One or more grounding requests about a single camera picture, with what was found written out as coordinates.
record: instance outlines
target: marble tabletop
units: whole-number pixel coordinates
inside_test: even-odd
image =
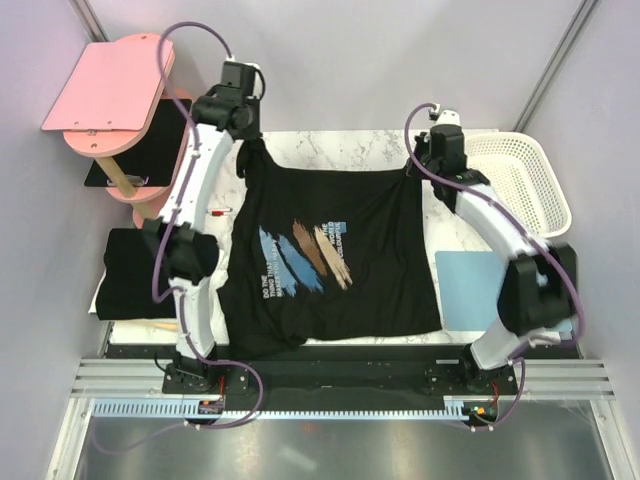
[[[467,136],[491,130],[466,130]],[[271,132],[264,134],[267,148],[274,160],[283,167],[331,170],[390,170],[405,165],[407,152],[400,130],[334,131],[334,132]],[[244,200],[244,180],[235,173],[235,153],[239,144],[223,163],[209,201],[210,209],[231,208],[237,212]],[[435,253],[441,250],[488,250],[487,244],[466,223],[449,212],[432,192],[431,185],[423,182],[423,214],[425,248],[436,285],[438,304],[438,272]],[[234,216],[208,217],[206,233],[216,236],[220,248],[229,252]],[[224,276],[212,281],[212,292],[224,281]],[[212,321],[216,339],[228,342],[224,322]],[[449,344],[472,342],[481,332],[451,332],[440,330],[424,335],[392,338],[357,338],[335,342],[310,339],[308,344]],[[115,322],[111,343],[175,343],[176,334],[154,327],[147,322]]]

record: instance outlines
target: plastic basket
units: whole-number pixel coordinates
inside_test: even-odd
[[[571,211],[542,147],[522,133],[466,137],[469,168],[480,170],[511,211],[532,232],[557,237],[569,229]]]

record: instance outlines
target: brown paint stroke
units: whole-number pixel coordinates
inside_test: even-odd
[[[338,254],[333,245],[331,245],[331,242],[322,229],[315,227],[314,234],[316,241],[318,242],[318,247],[320,247],[320,250],[324,255],[324,259],[327,261],[329,268],[335,275],[338,285],[340,285],[340,288],[343,290],[346,290],[349,285],[353,285],[353,280],[351,280],[351,276],[349,275],[349,267],[347,267],[344,260],[340,258],[340,254]]]
[[[311,263],[320,275],[323,277],[327,276],[327,267],[322,260],[322,253],[318,250],[318,246],[316,245],[316,241],[313,239],[311,234],[307,231],[304,226],[295,220],[293,222],[293,236],[296,237],[298,241],[298,245],[305,253],[307,258],[311,260]]]

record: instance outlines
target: white wall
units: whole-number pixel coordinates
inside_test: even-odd
[[[510,129],[579,0],[91,0],[110,39],[204,22],[267,77],[264,130],[401,128],[436,101]],[[174,79],[219,80],[222,48],[178,31]]]
[[[0,7],[0,465],[42,479],[78,361],[111,227],[128,208],[82,186],[89,160],[40,125],[88,38],[66,0]]]
[[[601,2],[528,131],[573,211],[588,314],[585,347],[605,359],[640,447],[640,2]]]

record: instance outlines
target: red marker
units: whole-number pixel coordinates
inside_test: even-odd
[[[233,214],[233,208],[216,208],[214,210],[207,210],[207,213],[212,217],[225,217]]]

